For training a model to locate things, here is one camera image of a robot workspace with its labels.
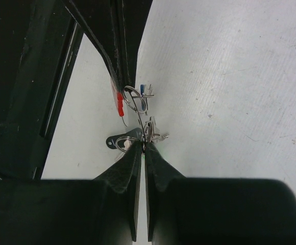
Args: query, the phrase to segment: white floor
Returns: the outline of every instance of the white floor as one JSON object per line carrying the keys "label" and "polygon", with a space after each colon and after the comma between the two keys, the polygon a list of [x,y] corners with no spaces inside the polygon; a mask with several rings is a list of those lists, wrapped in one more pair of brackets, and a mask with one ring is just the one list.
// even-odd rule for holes
{"label": "white floor", "polygon": [[[272,178],[296,194],[296,0],[154,0],[137,84],[164,158],[186,176]],[[123,133],[105,65],[84,37],[44,178],[92,179]],[[147,244],[141,192],[137,244]]]}

